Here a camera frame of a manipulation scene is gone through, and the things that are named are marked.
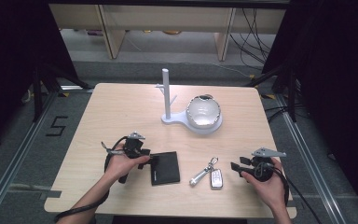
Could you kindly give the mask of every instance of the light wood tabletop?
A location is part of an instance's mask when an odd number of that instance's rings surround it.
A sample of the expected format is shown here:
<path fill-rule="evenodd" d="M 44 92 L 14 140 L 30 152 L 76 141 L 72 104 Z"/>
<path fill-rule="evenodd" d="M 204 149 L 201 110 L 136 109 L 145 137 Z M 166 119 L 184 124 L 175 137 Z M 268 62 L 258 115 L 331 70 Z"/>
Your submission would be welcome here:
<path fill-rule="evenodd" d="M 240 157 L 252 158 L 260 147 L 276 150 L 258 92 L 254 88 L 212 86 L 170 86 L 172 113 L 182 112 L 189 101 L 211 94 L 220 104 L 223 122 L 211 134 L 191 132 L 181 124 L 164 124 L 164 96 L 155 85 L 98 84 L 68 148 L 62 167 L 51 190 L 61 191 L 60 198 L 48 198 L 48 212 L 62 212 L 72 207 L 102 176 L 106 151 L 120 137 L 134 131 L 145 137 L 143 148 L 151 153 L 176 151 L 180 183 L 151 185 L 150 165 L 129 173 L 126 184 L 115 183 L 109 198 L 97 213 L 165 217 L 272 217 L 264 205 L 230 163 Z M 212 190 L 206 175 L 198 185 L 189 180 L 211 160 L 221 169 L 223 188 Z M 288 207 L 290 217 L 296 208 Z"/>

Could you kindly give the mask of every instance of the jewelry stand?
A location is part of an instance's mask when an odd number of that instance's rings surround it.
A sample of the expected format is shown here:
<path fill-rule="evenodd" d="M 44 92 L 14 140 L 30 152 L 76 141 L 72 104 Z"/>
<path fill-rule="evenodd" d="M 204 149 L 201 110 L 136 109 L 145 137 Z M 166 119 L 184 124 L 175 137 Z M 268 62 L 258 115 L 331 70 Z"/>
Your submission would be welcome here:
<path fill-rule="evenodd" d="M 162 81 L 163 85 L 157 85 L 156 88 L 163 89 L 164 94 L 164 103 L 165 103 L 165 114 L 161 116 L 161 121 L 165 124 L 183 124 L 185 125 L 190 131 L 198 134 L 210 134 L 214 133 L 217 129 L 219 129 L 220 125 L 222 125 L 223 117 L 220 114 L 219 119 L 215 123 L 214 126 L 208 129 L 199 129 L 190 124 L 187 119 L 186 111 L 182 111 L 180 113 L 171 113 L 171 103 L 173 103 L 172 99 L 170 102 L 170 81 L 169 81 L 169 71 L 166 68 L 162 69 Z"/>

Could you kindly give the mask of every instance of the car key fob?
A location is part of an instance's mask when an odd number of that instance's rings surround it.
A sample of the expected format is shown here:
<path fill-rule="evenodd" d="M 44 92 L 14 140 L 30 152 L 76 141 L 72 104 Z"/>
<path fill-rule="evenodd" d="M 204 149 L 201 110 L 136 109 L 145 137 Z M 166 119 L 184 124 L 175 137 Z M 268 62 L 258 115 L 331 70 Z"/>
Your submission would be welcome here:
<path fill-rule="evenodd" d="M 211 171 L 211 189 L 221 189 L 223 187 L 223 177 L 220 169 Z"/>

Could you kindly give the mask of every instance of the wallet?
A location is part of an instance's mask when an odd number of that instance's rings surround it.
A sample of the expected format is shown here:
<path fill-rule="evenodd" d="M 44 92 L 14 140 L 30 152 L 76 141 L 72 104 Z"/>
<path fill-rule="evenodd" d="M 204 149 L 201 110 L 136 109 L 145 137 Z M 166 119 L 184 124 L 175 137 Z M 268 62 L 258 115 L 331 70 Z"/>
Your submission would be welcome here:
<path fill-rule="evenodd" d="M 176 151 L 152 154 L 150 174 L 152 186 L 180 182 Z"/>

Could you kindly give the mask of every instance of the white vertical post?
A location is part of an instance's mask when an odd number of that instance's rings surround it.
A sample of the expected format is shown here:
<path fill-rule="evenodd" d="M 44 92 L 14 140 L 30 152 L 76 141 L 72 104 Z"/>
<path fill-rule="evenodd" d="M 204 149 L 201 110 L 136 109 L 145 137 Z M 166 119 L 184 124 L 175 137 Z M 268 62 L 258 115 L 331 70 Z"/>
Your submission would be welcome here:
<path fill-rule="evenodd" d="M 164 85 L 165 119 L 171 119 L 170 73 L 166 68 L 162 69 L 162 84 Z"/>

